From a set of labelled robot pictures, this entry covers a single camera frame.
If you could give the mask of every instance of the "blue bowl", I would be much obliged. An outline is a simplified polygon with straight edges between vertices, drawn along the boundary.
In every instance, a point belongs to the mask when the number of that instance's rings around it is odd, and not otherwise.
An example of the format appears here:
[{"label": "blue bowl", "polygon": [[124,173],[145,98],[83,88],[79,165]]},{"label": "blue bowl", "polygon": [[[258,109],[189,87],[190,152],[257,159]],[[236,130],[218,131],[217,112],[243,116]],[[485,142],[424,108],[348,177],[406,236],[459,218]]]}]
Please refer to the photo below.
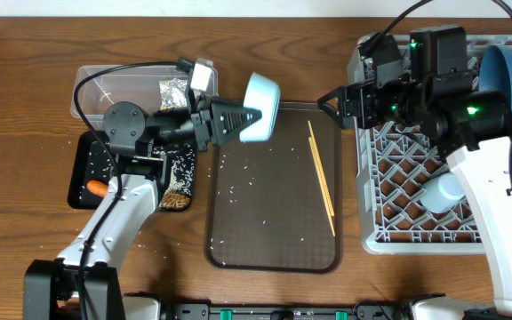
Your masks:
[{"label": "blue bowl", "polygon": [[485,52],[479,71],[479,91],[501,92],[512,110],[512,48],[492,45]]}]

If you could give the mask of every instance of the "wooden table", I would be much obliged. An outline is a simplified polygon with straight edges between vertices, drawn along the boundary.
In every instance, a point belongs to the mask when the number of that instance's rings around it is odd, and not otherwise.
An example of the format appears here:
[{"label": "wooden table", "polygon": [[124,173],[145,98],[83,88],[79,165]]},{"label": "wooden table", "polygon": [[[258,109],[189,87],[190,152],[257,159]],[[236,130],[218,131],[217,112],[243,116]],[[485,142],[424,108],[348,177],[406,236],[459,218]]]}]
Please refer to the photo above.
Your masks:
[{"label": "wooden table", "polygon": [[[314,101],[346,83],[357,38],[390,19],[0,18],[0,319],[21,317],[23,275],[52,260],[92,211],[67,205],[76,143],[85,130],[69,112],[82,65],[214,60],[220,95],[242,98],[251,72],[277,81],[284,100]],[[397,34],[460,23],[470,34],[512,34],[510,20],[412,19]],[[211,151],[198,157],[196,198],[185,213],[144,224],[124,266],[122,292],[215,304],[352,304],[446,292],[491,301],[484,256],[374,256],[360,244],[354,132],[343,133],[344,254],[326,276],[230,271],[203,255]]]}]

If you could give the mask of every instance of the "pair of chopsticks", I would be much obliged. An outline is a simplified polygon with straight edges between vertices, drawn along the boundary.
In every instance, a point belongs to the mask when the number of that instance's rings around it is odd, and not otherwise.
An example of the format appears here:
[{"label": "pair of chopsticks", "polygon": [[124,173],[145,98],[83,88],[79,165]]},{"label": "pair of chopsticks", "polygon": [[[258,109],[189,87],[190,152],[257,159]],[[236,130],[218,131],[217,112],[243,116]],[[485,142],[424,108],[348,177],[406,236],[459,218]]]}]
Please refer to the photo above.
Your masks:
[{"label": "pair of chopsticks", "polygon": [[329,195],[327,181],[325,180],[324,167],[321,164],[321,158],[319,157],[319,149],[317,148],[316,136],[313,134],[313,129],[311,128],[310,121],[308,121],[308,125],[309,133],[311,133],[311,137],[308,138],[309,147],[311,148],[313,162],[314,164],[316,164],[317,178],[319,179],[319,186],[321,187],[321,195],[324,197],[327,219],[329,220],[329,225],[331,226],[331,232],[333,233],[333,236],[335,236],[335,228],[333,227],[333,217],[335,216],[335,211],[333,210],[333,203],[331,202],[331,196]]}]

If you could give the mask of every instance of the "carrot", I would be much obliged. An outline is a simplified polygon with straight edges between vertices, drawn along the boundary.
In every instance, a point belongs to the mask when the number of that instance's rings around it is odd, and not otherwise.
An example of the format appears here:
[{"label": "carrot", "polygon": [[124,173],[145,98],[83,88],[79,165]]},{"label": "carrot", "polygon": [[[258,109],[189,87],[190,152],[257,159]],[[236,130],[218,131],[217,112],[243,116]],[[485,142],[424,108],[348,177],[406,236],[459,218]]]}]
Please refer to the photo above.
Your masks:
[{"label": "carrot", "polygon": [[92,192],[96,196],[106,197],[108,192],[108,185],[98,180],[90,180],[86,184],[88,191]]}]

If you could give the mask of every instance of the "white dish rack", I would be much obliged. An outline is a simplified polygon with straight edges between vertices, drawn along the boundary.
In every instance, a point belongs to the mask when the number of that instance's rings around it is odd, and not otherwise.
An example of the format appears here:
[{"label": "white dish rack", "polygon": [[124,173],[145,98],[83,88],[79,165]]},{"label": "white dish rack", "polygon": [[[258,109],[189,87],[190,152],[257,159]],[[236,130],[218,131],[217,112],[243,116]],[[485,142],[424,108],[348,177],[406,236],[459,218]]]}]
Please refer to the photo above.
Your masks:
[{"label": "white dish rack", "polygon": [[[408,70],[410,38],[395,39]],[[492,44],[512,47],[512,36],[468,36],[470,69],[479,70],[479,61]],[[374,78],[369,61],[359,58],[355,49],[347,66],[349,84]],[[397,126],[397,132],[393,127],[386,123],[370,130],[356,129],[356,192],[363,248],[372,254],[484,254],[465,197],[443,214],[428,212],[419,201],[425,192],[421,185],[449,170],[436,148],[425,149],[401,134],[411,132],[429,145],[418,127]]]}]

